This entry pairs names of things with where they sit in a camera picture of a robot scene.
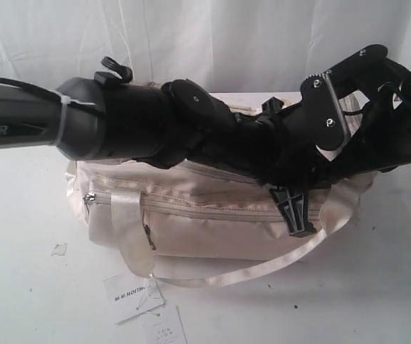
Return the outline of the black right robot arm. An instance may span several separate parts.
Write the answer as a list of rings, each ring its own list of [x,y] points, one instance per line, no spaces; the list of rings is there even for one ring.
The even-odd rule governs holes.
[[[310,144],[337,154],[312,160],[311,183],[411,163],[411,70],[371,44],[301,84]]]

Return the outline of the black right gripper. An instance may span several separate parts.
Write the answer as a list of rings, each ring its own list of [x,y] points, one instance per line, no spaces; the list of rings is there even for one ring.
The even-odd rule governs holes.
[[[301,104],[304,115],[301,133],[318,154],[311,186],[335,183],[359,173],[387,172],[411,163],[411,85],[397,87],[393,82],[386,82],[361,110],[358,131],[340,154],[328,161],[308,133],[309,122]]]

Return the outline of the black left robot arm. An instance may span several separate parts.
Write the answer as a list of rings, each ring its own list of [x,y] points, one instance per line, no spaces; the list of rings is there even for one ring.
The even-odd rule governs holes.
[[[53,145],[74,161],[129,158],[160,169],[188,160],[268,186],[288,232],[314,233],[308,188],[316,152],[295,141],[277,98],[250,116],[190,80],[160,88],[111,73],[56,91],[0,77],[0,148]]]

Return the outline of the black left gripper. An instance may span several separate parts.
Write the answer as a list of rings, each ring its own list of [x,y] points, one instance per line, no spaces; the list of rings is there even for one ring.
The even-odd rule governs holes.
[[[318,154],[289,122],[289,117],[301,114],[301,106],[282,107],[280,100],[272,97],[263,104],[261,113],[230,114],[235,127],[207,133],[190,160],[252,178],[261,186],[275,186],[269,192],[288,234],[298,238],[314,235],[306,189],[314,183]]]

